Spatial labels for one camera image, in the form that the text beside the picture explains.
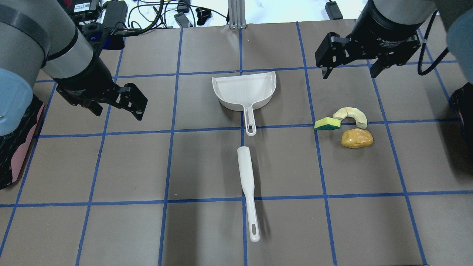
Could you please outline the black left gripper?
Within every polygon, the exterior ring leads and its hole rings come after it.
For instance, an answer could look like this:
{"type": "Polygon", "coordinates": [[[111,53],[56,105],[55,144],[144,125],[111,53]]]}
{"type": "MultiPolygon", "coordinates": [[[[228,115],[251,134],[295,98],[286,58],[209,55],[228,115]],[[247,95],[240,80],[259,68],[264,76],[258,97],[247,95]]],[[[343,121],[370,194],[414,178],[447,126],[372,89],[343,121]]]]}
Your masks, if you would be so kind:
{"type": "Polygon", "coordinates": [[[70,105],[81,106],[95,116],[101,116],[102,103],[124,109],[138,121],[143,119],[148,99],[134,83],[119,86],[110,75],[56,79],[56,82],[56,91],[70,105]]]}

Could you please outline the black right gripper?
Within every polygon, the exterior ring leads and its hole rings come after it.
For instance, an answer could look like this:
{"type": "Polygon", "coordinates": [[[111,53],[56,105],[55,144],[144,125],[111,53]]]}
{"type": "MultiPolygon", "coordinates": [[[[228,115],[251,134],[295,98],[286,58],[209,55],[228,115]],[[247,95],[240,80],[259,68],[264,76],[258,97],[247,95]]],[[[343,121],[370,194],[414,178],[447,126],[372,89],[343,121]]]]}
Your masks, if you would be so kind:
{"type": "Polygon", "coordinates": [[[331,71],[349,63],[350,56],[356,59],[377,59],[370,66],[371,78],[376,78],[392,63],[407,63],[421,46],[416,33],[405,40],[389,40],[373,32],[351,32],[341,37],[335,32],[326,34],[315,52],[316,66],[321,69],[323,79],[328,79],[331,71]]]}

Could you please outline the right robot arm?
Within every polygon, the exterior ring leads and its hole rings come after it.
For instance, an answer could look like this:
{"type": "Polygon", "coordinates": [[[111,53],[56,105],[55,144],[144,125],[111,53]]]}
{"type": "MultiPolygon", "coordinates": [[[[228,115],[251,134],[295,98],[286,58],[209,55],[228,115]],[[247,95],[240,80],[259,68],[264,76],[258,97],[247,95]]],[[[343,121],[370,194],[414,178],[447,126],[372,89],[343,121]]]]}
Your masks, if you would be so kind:
{"type": "Polygon", "coordinates": [[[331,71],[359,59],[374,59],[372,78],[401,66],[421,46],[419,27],[436,12],[446,32],[446,51],[455,56],[472,83],[471,0],[369,0],[346,37],[329,32],[315,52],[316,66],[327,79],[331,71]]]}

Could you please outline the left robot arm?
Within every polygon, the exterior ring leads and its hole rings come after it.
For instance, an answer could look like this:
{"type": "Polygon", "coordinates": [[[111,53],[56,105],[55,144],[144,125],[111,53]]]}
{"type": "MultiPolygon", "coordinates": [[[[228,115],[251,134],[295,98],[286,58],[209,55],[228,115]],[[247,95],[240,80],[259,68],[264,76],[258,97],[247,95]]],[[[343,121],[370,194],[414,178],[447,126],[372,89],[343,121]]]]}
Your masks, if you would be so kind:
{"type": "Polygon", "coordinates": [[[100,53],[56,0],[2,0],[1,135],[20,125],[40,70],[71,105],[100,116],[108,104],[142,120],[148,99],[133,83],[117,85],[100,53]]]}

